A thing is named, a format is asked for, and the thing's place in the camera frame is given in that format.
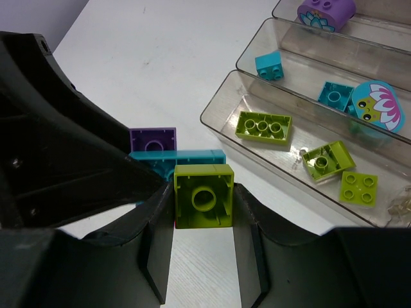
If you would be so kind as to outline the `blue green lego brick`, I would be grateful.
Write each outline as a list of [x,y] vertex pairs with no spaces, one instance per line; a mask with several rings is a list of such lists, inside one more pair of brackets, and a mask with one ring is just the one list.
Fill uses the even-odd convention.
[[255,66],[260,78],[277,81],[284,77],[280,51],[255,57]]

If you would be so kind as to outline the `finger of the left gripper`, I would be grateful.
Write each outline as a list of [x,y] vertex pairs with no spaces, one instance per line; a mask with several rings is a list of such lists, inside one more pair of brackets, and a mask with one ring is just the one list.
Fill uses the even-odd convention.
[[34,33],[1,33],[1,226],[59,227],[145,201],[163,179]]

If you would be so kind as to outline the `green wide lego brick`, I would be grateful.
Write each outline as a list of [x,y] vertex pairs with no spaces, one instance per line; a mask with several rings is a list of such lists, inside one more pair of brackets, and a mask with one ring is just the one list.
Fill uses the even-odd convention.
[[289,151],[292,125],[290,115],[241,111],[234,132],[241,141],[273,146],[277,151]]

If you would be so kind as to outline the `green small lego brick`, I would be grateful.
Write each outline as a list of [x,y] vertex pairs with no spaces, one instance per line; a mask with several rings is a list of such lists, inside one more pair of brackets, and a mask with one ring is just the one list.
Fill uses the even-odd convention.
[[353,171],[342,173],[339,200],[364,207],[374,207],[378,190],[378,177]]

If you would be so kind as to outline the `blue small lego brick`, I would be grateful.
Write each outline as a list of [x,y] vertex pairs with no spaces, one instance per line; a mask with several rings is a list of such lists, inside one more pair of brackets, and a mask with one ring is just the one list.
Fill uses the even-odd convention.
[[351,102],[353,92],[354,87],[352,86],[326,81],[317,101],[323,105],[345,112]]

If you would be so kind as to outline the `purple butterfly lego piece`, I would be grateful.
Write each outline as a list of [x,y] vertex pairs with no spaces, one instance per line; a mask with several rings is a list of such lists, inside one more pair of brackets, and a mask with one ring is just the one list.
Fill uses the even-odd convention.
[[177,149],[177,129],[175,127],[130,128],[129,134],[131,152]]

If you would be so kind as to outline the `purple rounded lego brick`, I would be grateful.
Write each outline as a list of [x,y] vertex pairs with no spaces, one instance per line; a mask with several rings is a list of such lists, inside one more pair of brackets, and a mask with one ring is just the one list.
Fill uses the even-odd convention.
[[355,13],[353,0],[305,0],[297,9],[303,24],[331,32],[339,32]]

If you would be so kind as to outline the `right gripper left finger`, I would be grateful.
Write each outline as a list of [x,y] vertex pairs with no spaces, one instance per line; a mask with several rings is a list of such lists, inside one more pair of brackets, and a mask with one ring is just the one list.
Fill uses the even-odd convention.
[[159,307],[166,299],[174,188],[78,239],[52,228],[1,231],[2,307]]

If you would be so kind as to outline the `blue oval flower lego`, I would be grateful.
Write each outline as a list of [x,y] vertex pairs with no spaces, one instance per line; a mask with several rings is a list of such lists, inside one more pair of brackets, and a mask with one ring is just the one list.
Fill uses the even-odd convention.
[[398,133],[406,119],[393,87],[378,80],[357,86],[346,112],[391,133]]

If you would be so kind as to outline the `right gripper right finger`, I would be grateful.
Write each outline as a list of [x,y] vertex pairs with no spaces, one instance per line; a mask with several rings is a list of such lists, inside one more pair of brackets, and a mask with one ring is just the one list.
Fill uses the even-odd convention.
[[337,227],[311,233],[233,190],[243,307],[409,307],[410,230]]

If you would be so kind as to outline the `green lego brick split off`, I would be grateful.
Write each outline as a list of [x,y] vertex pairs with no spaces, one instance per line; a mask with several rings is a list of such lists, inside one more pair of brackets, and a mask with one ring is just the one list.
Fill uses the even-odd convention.
[[335,141],[302,155],[304,166],[314,182],[325,180],[347,169],[356,167],[342,141]]

